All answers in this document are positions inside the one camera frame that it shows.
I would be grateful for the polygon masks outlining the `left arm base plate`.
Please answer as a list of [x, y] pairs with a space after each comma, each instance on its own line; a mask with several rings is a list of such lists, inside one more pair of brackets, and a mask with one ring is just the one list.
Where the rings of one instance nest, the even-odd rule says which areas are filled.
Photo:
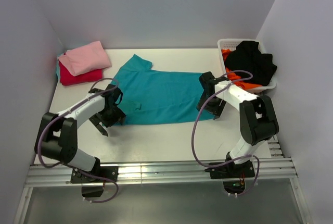
[[117, 182], [119, 167], [102, 166], [97, 173], [73, 169], [70, 182], [72, 184]]

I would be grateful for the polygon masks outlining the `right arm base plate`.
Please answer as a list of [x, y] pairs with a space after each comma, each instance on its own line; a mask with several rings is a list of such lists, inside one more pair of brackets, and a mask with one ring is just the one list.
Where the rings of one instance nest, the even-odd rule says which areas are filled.
[[251, 161], [247, 161], [240, 165], [231, 163], [217, 168], [206, 168], [204, 171], [210, 174], [211, 179], [240, 179], [255, 177], [255, 171]]

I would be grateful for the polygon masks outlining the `teal t shirt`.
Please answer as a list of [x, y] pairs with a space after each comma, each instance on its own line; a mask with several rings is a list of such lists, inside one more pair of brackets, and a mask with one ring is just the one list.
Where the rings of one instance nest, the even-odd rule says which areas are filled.
[[213, 119], [197, 104], [203, 93], [200, 73], [154, 70], [152, 62], [137, 55], [115, 75], [123, 98], [118, 107], [125, 113], [125, 125], [160, 125]]

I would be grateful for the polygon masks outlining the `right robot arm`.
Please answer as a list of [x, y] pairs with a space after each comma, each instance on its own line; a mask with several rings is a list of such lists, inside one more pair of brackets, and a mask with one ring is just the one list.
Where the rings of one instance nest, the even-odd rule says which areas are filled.
[[[198, 116], [191, 134], [191, 150], [196, 162], [206, 168], [216, 169], [225, 166], [226, 173], [231, 177], [238, 176], [243, 171], [243, 164], [254, 156], [262, 142], [269, 140], [279, 132], [272, 100], [269, 96], [258, 96], [238, 87], [234, 81], [227, 78], [227, 74], [219, 78], [211, 72], [203, 73], [199, 77], [203, 88], [197, 105]], [[239, 129], [241, 138], [236, 146], [228, 152], [226, 160], [216, 165], [201, 162], [195, 152], [195, 131], [198, 120], [207, 111], [215, 119], [219, 118], [226, 104], [230, 104], [239, 112]]]

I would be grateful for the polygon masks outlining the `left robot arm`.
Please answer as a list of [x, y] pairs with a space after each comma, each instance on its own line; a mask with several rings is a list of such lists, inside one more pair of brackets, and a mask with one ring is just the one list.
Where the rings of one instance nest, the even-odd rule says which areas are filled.
[[123, 124], [126, 114], [118, 107], [123, 92], [109, 84], [105, 90], [92, 88], [75, 105], [58, 113], [45, 113], [41, 119], [35, 153], [45, 168], [63, 164], [83, 171], [89, 182], [101, 177], [100, 159], [78, 148], [78, 129], [86, 121], [103, 136], [107, 128]]

